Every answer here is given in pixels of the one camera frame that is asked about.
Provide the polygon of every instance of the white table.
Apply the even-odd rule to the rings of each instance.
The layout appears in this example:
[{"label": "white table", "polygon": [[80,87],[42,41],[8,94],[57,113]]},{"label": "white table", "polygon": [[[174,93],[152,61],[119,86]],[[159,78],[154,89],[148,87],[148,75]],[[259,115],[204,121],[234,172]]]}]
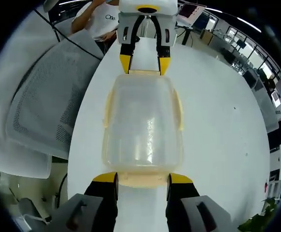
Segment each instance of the white table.
[{"label": "white table", "polygon": [[[105,102],[123,74],[114,44],[93,76],[73,132],[68,196],[84,193],[108,170],[101,161]],[[193,179],[201,195],[227,210],[235,225],[261,212],[269,178],[269,146],[261,111],[244,78],[222,62],[176,44],[166,76],[183,104],[184,162],[176,173]],[[137,43],[132,69],[158,70],[155,40]],[[119,187],[115,231],[168,231],[166,189]]]},{"label": "white table", "polygon": [[193,30],[192,26],[190,26],[189,24],[184,23],[183,21],[178,20],[178,19],[177,19],[177,26],[180,27],[180,28],[188,28],[190,30]]}]

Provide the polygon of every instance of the gray chair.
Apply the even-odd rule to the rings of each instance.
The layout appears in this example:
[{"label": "gray chair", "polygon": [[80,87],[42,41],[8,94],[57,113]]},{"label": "gray chair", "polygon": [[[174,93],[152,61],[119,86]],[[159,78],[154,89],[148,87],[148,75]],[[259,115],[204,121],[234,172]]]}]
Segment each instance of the gray chair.
[{"label": "gray chair", "polygon": [[[62,34],[64,34],[65,36],[69,36],[71,34],[71,25],[72,25],[72,21],[73,21],[74,17],[63,20],[60,23],[55,24],[55,27],[62,32]],[[58,33],[59,39],[60,41],[64,40],[64,37],[62,35],[60,35]]]},{"label": "gray chair", "polygon": [[[70,39],[103,57],[86,30]],[[52,47],[15,94],[6,122],[7,136],[32,150],[68,159],[77,113],[99,63],[67,40]]]}]

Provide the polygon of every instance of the floor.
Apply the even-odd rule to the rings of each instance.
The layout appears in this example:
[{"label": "floor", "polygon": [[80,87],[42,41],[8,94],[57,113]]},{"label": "floor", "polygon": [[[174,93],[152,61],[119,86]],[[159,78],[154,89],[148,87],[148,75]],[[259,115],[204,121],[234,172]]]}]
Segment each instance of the floor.
[{"label": "floor", "polygon": [[[183,35],[177,38],[176,43],[181,44],[182,39]],[[199,35],[193,32],[186,43],[186,46],[191,45],[194,49],[203,51],[226,65],[229,65],[221,54],[203,44],[203,42],[199,39]],[[67,163],[53,163],[51,174],[48,179],[25,178],[1,173],[1,198],[13,216],[19,216],[17,200],[21,198],[29,198],[35,204],[41,216],[43,218],[47,217],[54,209],[54,195],[58,194],[60,183],[64,175],[67,173],[67,169]],[[67,180],[65,180],[62,187],[60,202],[64,203],[67,199]]]}]

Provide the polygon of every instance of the black cable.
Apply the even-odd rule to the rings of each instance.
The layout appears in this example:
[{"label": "black cable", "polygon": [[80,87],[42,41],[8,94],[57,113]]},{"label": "black cable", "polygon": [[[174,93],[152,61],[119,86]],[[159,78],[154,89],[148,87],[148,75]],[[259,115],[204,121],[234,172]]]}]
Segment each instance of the black cable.
[{"label": "black cable", "polygon": [[61,190],[62,190],[63,183],[64,183],[65,179],[67,178],[67,176],[68,176],[68,174],[66,173],[65,176],[62,178],[62,181],[61,181],[60,186],[59,186],[58,200],[57,200],[57,205],[56,205],[57,209],[60,206]]},{"label": "black cable", "polygon": [[191,47],[192,47],[193,46],[193,38],[192,38],[191,32],[190,32],[190,37],[191,37],[191,40],[192,40],[192,43],[191,43]]},{"label": "black cable", "polygon": [[11,190],[11,188],[9,188],[9,190],[11,191],[11,194],[13,195],[13,197],[15,198],[15,200],[16,200],[17,202],[19,202],[18,198],[15,196],[15,194],[13,193],[13,191]]},{"label": "black cable", "polygon": [[57,38],[58,43],[59,43],[60,42],[60,38],[59,38],[58,33],[56,32],[56,30],[54,30],[54,33],[56,34],[56,38]]},{"label": "black cable", "polygon": [[184,33],[185,33],[185,30],[180,35],[177,35],[177,38],[182,36]]},{"label": "black cable", "polygon": [[78,44],[76,44],[75,42],[73,42],[72,40],[70,40],[68,37],[66,37],[60,30],[58,30],[51,22],[48,21],[47,18],[45,18],[43,15],[41,15],[40,12],[38,12],[37,10],[34,10],[35,13],[37,13],[47,24],[49,24],[52,29],[54,29],[55,31],[57,31],[63,38],[65,38],[67,41],[69,41],[70,43],[74,44],[76,47],[80,48],[82,51],[88,53],[89,55],[92,55],[94,58],[97,58],[98,60],[102,60],[101,58],[93,55],[92,53],[88,52],[87,50],[83,49],[81,46],[79,46]]}]

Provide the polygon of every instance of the transparent plastic box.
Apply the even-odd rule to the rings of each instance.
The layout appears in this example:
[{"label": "transparent plastic box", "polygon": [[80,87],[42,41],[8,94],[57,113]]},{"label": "transparent plastic box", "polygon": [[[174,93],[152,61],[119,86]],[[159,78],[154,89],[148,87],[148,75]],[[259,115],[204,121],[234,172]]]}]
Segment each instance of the transparent plastic box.
[{"label": "transparent plastic box", "polygon": [[182,162],[182,106],[165,76],[117,77],[104,126],[103,162],[119,173],[123,185],[156,185],[149,182],[165,181]]}]

